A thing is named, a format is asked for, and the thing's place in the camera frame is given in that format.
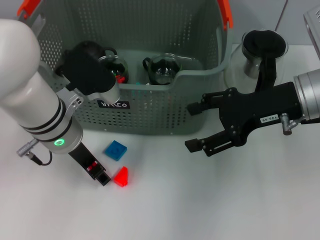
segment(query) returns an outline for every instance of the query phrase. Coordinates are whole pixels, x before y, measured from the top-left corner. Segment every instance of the basket handle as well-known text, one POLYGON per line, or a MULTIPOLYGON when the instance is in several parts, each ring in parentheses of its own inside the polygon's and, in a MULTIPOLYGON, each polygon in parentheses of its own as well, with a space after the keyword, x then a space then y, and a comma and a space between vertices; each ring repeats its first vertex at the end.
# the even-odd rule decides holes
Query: basket handle
POLYGON ((118 55, 117 51, 113 48, 113 47, 104 47, 103 48, 104 51, 111 51, 113 52, 114 55, 118 55))
POLYGON ((26 20, 29 16, 32 15, 40 2, 41 0, 24 0, 18 11, 16 12, 16 15, 19 17, 21 12, 25 11, 26 14, 23 17, 26 20))
POLYGON ((149 65, 149 62, 150 62, 150 57, 146 57, 143 61, 142 61, 142 65, 143 65, 143 67, 144 67, 144 69, 146 70, 146 71, 148 71, 148 65, 147 65, 147 63, 146 62, 148 62, 148 65, 149 65))
POLYGON ((229 0, 217 0, 217 2, 220 7, 224 30, 227 30, 227 22, 229 22, 229 28, 232 29, 234 27, 234 21, 232 19, 229 0))

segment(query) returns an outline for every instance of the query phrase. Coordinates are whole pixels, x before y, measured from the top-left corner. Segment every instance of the red block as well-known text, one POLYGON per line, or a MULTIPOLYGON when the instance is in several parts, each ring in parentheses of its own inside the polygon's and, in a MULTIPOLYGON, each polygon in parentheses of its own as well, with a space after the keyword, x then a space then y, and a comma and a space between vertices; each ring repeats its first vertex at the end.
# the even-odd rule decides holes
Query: red block
POLYGON ((128 168, 123 166, 118 174, 113 178, 113 181, 120 187, 128 185, 128 168))

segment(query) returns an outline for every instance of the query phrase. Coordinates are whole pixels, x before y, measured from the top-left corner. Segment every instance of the silver cylinder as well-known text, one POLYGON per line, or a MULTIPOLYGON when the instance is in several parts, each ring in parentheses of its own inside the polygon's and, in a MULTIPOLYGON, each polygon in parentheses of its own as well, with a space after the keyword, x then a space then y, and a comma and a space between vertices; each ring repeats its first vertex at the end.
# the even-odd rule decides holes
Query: silver cylinder
POLYGON ((320 69, 295 76, 294 82, 305 119, 320 118, 320 69))

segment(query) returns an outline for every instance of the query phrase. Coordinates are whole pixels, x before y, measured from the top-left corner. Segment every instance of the perforated basket wall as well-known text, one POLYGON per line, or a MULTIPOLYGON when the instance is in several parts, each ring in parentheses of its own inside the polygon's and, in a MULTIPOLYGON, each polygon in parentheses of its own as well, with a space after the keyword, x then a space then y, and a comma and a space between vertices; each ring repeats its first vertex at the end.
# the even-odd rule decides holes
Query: perforated basket wall
POLYGON ((37 36, 45 80, 54 91, 66 85, 52 73, 62 53, 92 40, 113 47, 128 63, 131 84, 120 85, 120 100, 130 109, 84 103, 75 114, 84 128, 134 134, 189 134, 201 128, 205 114, 191 117, 186 106, 214 91, 231 53, 231 29, 224 30, 216 0, 42 0, 29 26, 41 14, 45 25, 37 36), (183 71, 166 86, 148 82, 145 57, 173 53, 183 71))

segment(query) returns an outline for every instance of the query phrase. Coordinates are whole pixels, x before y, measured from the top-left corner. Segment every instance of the label on basket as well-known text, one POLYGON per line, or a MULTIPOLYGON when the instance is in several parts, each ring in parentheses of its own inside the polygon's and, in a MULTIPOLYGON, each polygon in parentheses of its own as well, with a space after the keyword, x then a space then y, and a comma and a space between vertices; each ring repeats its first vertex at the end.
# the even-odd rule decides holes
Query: label on basket
POLYGON ((262 124, 267 123, 267 122, 271 122, 271 121, 275 121, 275 120, 279 120, 278 114, 260 118, 260 121, 262 124))
POLYGON ((107 104, 102 100, 97 100, 99 108, 103 109, 130 109, 130 104, 128 101, 118 101, 114 104, 107 104))

